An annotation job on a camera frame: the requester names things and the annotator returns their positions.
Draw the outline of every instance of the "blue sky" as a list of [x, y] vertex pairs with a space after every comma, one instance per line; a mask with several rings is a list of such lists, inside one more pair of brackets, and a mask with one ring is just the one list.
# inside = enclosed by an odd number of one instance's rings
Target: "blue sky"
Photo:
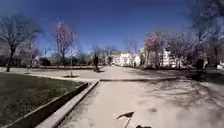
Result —
[[88, 51], [93, 44], [124, 49], [136, 36], [143, 44], [146, 32], [188, 26], [185, 0], [0, 0], [0, 16], [22, 13], [35, 18], [44, 32], [42, 46], [53, 40], [53, 26], [63, 20], [77, 33]]

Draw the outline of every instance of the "grass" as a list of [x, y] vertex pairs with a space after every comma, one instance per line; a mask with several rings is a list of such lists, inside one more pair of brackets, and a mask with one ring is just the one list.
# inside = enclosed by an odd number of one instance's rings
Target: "grass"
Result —
[[81, 82], [0, 73], [0, 127], [52, 99], [75, 90]]

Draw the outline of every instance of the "road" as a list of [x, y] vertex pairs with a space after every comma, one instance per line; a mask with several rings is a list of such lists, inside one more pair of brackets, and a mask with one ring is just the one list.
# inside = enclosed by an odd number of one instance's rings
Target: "road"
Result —
[[[185, 78], [171, 79], [183, 75], [178, 71], [140, 71], [122, 67], [105, 67], [102, 70], [101, 73], [73, 71], [81, 78], [112, 81], [100, 82], [59, 128], [124, 128], [129, 118], [116, 118], [128, 112], [134, 114], [127, 128], [136, 128], [137, 125], [152, 128], [224, 128], [223, 87], [212, 85], [210, 89], [209, 83], [203, 83], [208, 85], [204, 87]], [[12, 72], [22, 73], [24, 70], [13, 69]], [[69, 71], [35, 69], [31, 73], [63, 76]], [[113, 81], [124, 79], [135, 81]]]

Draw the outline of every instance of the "white building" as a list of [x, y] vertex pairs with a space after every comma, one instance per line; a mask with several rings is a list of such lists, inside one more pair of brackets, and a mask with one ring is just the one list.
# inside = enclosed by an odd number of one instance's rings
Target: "white building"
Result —
[[[144, 48], [141, 49], [141, 53], [146, 58], [145, 65], [153, 65], [155, 64], [155, 52], [149, 52], [144, 50]], [[163, 50], [162, 53], [159, 53], [160, 56], [160, 66], [163, 67], [176, 67], [178, 59], [170, 57], [170, 51]]]
[[132, 53], [121, 53], [118, 55], [113, 55], [112, 63], [118, 66], [139, 66], [140, 56], [138, 54]]

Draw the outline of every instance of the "leafless tree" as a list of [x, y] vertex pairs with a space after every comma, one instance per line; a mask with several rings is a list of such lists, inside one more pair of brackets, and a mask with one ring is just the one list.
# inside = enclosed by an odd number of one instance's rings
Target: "leafless tree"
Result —
[[148, 64], [149, 53], [153, 53], [153, 61], [156, 68], [160, 67], [160, 54], [163, 51], [163, 41], [161, 32], [146, 34], [145, 50], [147, 51], [146, 63]]
[[65, 55], [72, 46], [75, 40], [75, 35], [63, 21], [57, 23], [54, 29], [54, 34], [58, 51], [62, 57], [62, 64], [65, 66]]
[[192, 35], [189, 33], [173, 32], [170, 34], [167, 48], [170, 51], [171, 58], [178, 59], [178, 67], [182, 59], [185, 59], [191, 49], [193, 48], [193, 42], [190, 40]]
[[0, 20], [0, 42], [6, 42], [10, 47], [7, 72], [10, 71], [11, 61], [17, 47], [27, 39], [33, 39], [40, 28], [37, 23], [21, 15], [3, 17]]

